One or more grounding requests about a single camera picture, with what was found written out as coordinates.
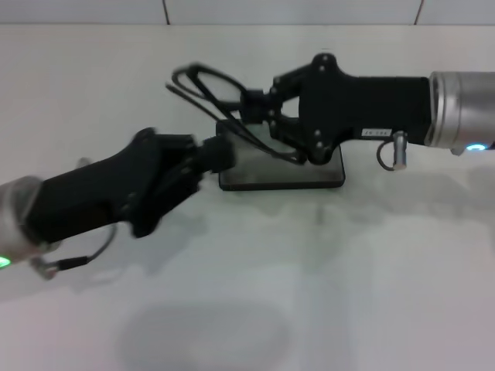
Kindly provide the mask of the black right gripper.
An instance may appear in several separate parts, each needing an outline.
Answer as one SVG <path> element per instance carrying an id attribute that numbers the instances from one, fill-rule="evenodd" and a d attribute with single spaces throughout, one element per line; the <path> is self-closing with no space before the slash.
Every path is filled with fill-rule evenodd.
<path id="1" fill-rule="evenodd" d="M 284 112 L 292 100 L 299 119 Z M 334 55 L 319 54 L 274 77 L 268 92 L 242 93 L 239 115 L 239 136 L 252 148 L 292 164 L 323 165 L 345 141 L 386 140 L 403 131 L 408 142 L 423 145 L 432 123 L 430 84 L 426 77 L 351 76 Z M 292 150 L 274 149 L 248 129 L 263 123 L 271 139 Z"/>

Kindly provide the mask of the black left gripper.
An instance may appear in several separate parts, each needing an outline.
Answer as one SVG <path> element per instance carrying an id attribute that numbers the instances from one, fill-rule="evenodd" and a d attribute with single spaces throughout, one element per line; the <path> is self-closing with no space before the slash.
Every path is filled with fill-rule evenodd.
<path id="1" fill-rule="evenodd" d="M 43 181 L 26 217 L 38 238 L 68 238 L 128 222 L 134 237 L 199 190 L 205 172 L 235 165 L 233 155 L 196 153 L 190 134 L 137 133 L 117 154 Z"/>

